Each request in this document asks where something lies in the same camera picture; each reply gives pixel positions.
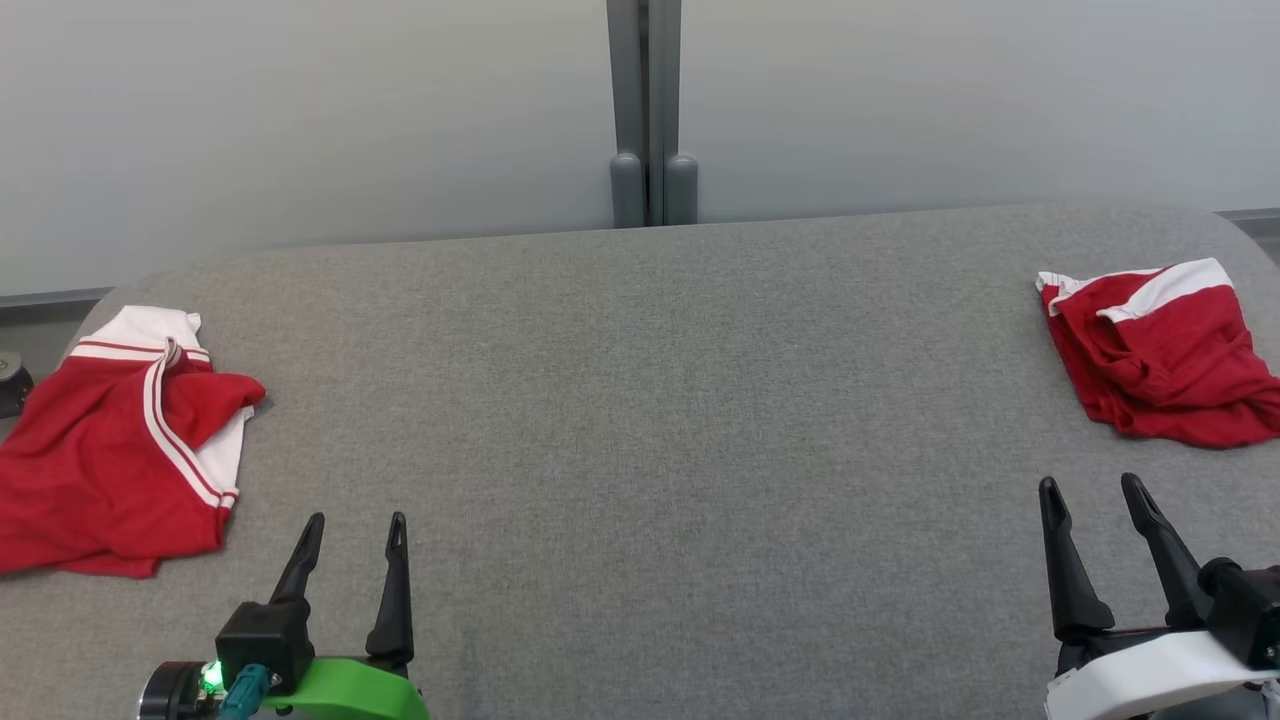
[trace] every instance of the white wall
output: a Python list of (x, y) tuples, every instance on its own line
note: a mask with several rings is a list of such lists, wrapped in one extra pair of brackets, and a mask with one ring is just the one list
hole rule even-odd
[(700, 219), (1280, 206), (1275, 0), (685, 0)]
[(0, 296), (612, 224), (604, 3), (4, 0)]

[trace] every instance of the gray table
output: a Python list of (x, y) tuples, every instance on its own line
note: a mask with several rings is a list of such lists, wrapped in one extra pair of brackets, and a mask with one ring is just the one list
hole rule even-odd
[(352, 653), (393, 510), (438, 717), (1029, 717), (1052, 674), (1036, 483), (1121, 624), (1162, 596), (1140, 474), (1201, 560), (1280, 559), (1280, 443), (1088, 421), (1038, 270), (1215, 256), (1263, 357), (1280, 275), (1224, 220), (1041, 205), (294, 250), (157, 275), (250, 423), (224, 552), (136, 582), (0, 580), (6, 717), (127, 717), (324, 510), (311, 634)]

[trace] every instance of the teal connector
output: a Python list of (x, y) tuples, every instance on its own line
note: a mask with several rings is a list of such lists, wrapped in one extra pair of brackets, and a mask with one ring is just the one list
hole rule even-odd
[(218, 710), (220, 720), (248, 720), (262, 706), (271, 689), (271, 671), (262, 665), (246, 665), (236, 683), (227, 688), (227, 697)]

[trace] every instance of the red and white garment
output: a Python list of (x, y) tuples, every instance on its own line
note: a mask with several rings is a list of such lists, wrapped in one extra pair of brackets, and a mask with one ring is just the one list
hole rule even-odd
[(1135, 437), (1238, 447), (1280, 436), (1280, 379), (1253, 354), (1213, 259), (1036, 287), (1085, 414)]
[(197, 314), (125, 306), (36, 386), (0, 445), (0, 573), (147, 578), (221, 547), (266, 392), (214, 373), (198, 329)]

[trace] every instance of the green led light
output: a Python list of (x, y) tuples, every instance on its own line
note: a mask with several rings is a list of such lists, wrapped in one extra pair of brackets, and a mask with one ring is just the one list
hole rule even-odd
[(200, 684), (206, 693), (223, 691), (223, 664), (220, 660), (205, 665), (204, 670), (200, 671)]

